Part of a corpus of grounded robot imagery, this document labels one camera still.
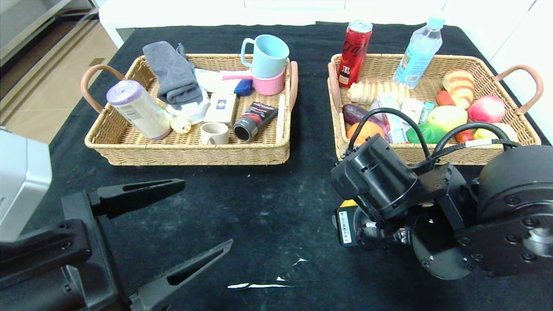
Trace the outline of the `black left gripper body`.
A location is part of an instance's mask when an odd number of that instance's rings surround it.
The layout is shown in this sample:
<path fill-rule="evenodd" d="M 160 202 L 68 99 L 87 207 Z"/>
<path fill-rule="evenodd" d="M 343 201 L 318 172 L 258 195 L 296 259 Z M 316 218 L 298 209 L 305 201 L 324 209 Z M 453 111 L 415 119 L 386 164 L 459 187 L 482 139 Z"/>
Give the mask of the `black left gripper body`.
<path fill-rule="evenodd" d="M 64 220 L 1 244 L 3 311 L 128 311 L 85 192 L 63 197 Z"/>

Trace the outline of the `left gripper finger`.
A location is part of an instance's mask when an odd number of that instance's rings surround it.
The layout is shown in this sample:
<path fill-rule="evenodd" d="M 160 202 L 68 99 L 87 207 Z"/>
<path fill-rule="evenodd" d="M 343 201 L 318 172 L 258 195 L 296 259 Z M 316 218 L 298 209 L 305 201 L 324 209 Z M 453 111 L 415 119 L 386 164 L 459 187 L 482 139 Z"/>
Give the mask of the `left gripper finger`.
<path fill-rule="evenodd" d="M 130 296 L 132 311 L 167 311 L 178 292 L 207 276 L 207 272 L 231 250 L 229 239 L 158 274 Z"/>
<path fill-rule="evenodd" d="M 99 187 L 88 197 L 93 215 L 114 219 L 177 194 L 185 186 L 186 182 L 182 179 L 164 179 Z"/>

